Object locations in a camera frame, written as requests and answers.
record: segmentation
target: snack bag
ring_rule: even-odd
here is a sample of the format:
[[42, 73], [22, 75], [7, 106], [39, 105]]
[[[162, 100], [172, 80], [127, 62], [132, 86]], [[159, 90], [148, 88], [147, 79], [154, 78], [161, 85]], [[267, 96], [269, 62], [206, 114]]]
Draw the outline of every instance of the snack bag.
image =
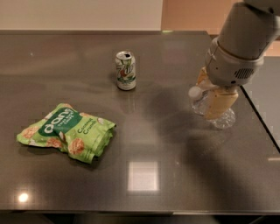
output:
[[30, 125], [17, 135], [22, 144], [54, 147], [70, 158], [91, 164], [99, 157], [113, 136], [113, 122], [79, 113], [69, 104], [61, 103], [43, 120]]

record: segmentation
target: floor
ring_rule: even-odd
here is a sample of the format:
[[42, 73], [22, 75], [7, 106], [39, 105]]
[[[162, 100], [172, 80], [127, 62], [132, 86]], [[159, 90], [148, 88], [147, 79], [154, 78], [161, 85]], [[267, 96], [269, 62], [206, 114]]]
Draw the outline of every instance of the floor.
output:
[[114, 214], [32, 214], [1, 213], [0, 223], [5, 224], [277, 224], [280, 216], [240, 215], [176, 215], [176, 216], [118, 216]]

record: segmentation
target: can label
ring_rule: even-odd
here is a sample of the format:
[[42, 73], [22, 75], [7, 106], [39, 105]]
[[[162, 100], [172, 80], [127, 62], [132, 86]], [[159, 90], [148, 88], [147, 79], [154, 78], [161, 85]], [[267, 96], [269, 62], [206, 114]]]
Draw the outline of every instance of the can label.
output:
[[136, 86], [136, 62], [132, 52], [122, 51], [115, 57], [116, 83], [120, 89], [131, 90]]

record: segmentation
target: dark table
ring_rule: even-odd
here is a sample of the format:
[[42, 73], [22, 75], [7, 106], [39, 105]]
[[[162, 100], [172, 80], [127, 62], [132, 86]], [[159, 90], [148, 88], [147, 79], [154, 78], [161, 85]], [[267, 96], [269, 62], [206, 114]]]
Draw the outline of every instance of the dark table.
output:
[[[244, 93], [231, 129], [192, 112], [210, 41], [203, 31], [0, 35], [0, 210], [279, 214], [279, 152]], [[116, 86], [124, 49], [136, 55], [131, 91]], [[16, 142], [60, 102], [117, 124], [91, 165]]]

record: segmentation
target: green snack bag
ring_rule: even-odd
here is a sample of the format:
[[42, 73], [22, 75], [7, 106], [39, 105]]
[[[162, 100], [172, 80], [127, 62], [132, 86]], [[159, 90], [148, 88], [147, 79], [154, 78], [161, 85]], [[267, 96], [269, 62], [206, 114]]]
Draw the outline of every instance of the green snack bag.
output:
[[79, 113], [69, 104], [61, 103], [43, 120], [30, 125], [17, 135], [22, 144], [54, 147], [70, 158], [91, 164], [99, 157], [113, 136], [113, 122]]

